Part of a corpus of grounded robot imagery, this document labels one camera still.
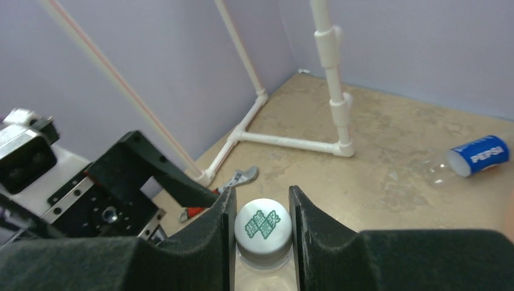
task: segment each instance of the pvc pipe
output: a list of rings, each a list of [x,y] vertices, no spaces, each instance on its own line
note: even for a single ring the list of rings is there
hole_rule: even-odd
[[[310,6],[314,16],[316,29],[323,31],[332,27],[329,15],[329,4],[327,0],[311,0]]]
[[[205,171],[208,176],[214,178],[216,172],[219,169],[219,166],[221,166],[221,164],[228,157],[232,148],[234,148],[234,146],[237,145],[238,142],[241,140],[241,134],[244,133],[250,122],[257,115],[262,106],[264,106],[267,100],[268,95],[266,94],[266,92],[264,90],[260,91],[259,96],[257,97],[257,100],[255,100],[253,106],[250,108],[248,113],[246,113],[242,121],[234,128],[232,133],[229,135],[227,142],[225,142],[225,144],[223,145],[221,151],[219,151],[218,155],[214,158],[214,161],[212,161],[209,168]]]
[[[261,81],[259,80],[259,77],[257,76],[257,73],[255,72],[255,68],[248,57],[248,53],[246,52],[246,49],[244,48],[244,44],[241,41],[241,37],[239,36],[239,33],[234,25],[234,22],[232,21],[232,17],[230,17],[229,10],[227,9],[227,5],[225,4],[224,0],[215,0],[216,7],[218,8],[219,14],[221,15],[221,18],[223,19],[223,22],[225,23],[225,26],[227,27],[227,30],[229,31],[230,37],[232,38],[232,41],[234,42],[234,45],[236,46],[236,49],[238,51],[239,57],[242,60],[242,63],[244,64],[244,67],[246,69],[246,72],[248,72],[248,75],[250,76],[250,79],[252,80],[253,86],[255,87],[255,91],[257,94],[261,91],[264,91],[264,87],[261,84]]]
[[[330,22],[327,0],[311,0],[310,5],[316,24],[314,37],[319,60],[325,68],[329,86],[332,119],[339,136],[339,141],[336,144],[337,149],[333,153],[334,155],[352,156],[355,153],[355,148],[350,137],[349,124],[350,106],[353,98],[350,94],[343,93],[339,71],[341,63],[339,46],[342,41],[342,30],[337,26],[332,26]]]
[[[107,75],[107,77],[114,83],[115,87],[120,89],[123,95],[131,101],[136,110],[147,119],[147,121],[154,126],[156,131],[160,133],[164,139],[169,143],[171,148],[178,154],[180,159],[184,162],[186,167],[190,169],[196,180],[200,183],[206,183],[204,178],[204,171],[195,164],[189,157],[186,151],[180,146],[172,134],[164,127],[160,120],[150,110],[141,97],[135,90],[128,84],[128,82],[121,76],[114,65],[107,59],[107,57],[100,51],[100,49],[93,43],[90,37],[83,31],[82,28],[73,20],[73,18],[65,11],[62,5],[57,0],[39,0],[41,6],[49,13],[49,15],[61,25],[63,30],[75,41],[75,43],[83,49],[89,58]]]
[[[334,153],[335,144],[329,144],[319,141],[307,141],[296,138],[283,138],[281,136],[260,135],[258,133],[243,132],[241,133],[242,141],[260,142],[263,144],[272,144],[274,146],[292,147],[301,150],[313,150],[322,153]]]

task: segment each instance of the beige tile floor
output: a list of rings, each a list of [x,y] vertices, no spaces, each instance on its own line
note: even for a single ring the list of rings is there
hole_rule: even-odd
[[[242,142],[227,158],[212,186],[225,183],[235,169],[257,165],[259,178],[237,188],[239,209],[256,198],[275,199],[288,207],[288,187],[299,185],[320,209],[356,231],[463,227],[502,230],[504,205],[514,187],[513,163],[433,187],[426,183],[422,162],[434,153],[484,135],[514,132],[513,123],[368,89],[345,90],[354,97],[354,157]],[[337,141],[325,81],[295,75],[271,96],[249,130]],[[199,158],[199,165],[208,167],[224,142],[222,138]],[[154,201],[168,212],[163,227],[169,234],[183,227],[176,220],[180,208],[169,195],[163,192]]]

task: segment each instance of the pepsi label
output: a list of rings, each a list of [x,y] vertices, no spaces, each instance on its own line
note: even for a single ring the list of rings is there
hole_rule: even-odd
[[[509,161],[507,144],[494,135],[468,142],[452,150],[465,159],[471,168],[471,174]]]

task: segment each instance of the wrench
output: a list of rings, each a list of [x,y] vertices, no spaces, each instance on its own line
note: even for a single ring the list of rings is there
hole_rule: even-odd
[[[259,168],[257,168],[257,166],[252,166],[246,171],[236,170],[236,173],[232,176],[232,178],[227,183],[225,183],[221,187],[218,187],[218,188],[212,190],[212,192],[214,192],[216,194],[220,194],[220,193],[223,193],[223,191],[225,191],[225,189],[227,189],[229,187],[237,187],[237,186],[241,186],[244,184],[249,184],[249,183],[253,182],[257,178],[258,175],[259,175]],[[205,210],[205,208],[203,208],[203,207],[186,208],[178,216],[178,221],[180,223],[184,223],[187,220],[200,214],[204,210]]]

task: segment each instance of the lavender wall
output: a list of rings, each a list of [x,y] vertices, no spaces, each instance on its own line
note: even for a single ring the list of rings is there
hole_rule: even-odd
[[[80,1],[62,5],[193,158],[235,126],[255,90],[213,1]],[[229,1],[261,79],[276,90],[296,70],[276,0]],[[141,129],[178,161],[36,1],[0,4],[0,115],[53,115],[60,144],[90,159]]]
[[[298,66],[323,76],[309,0],[278,2]],[[513,1],[329,2],[345,82],[514,119]]]

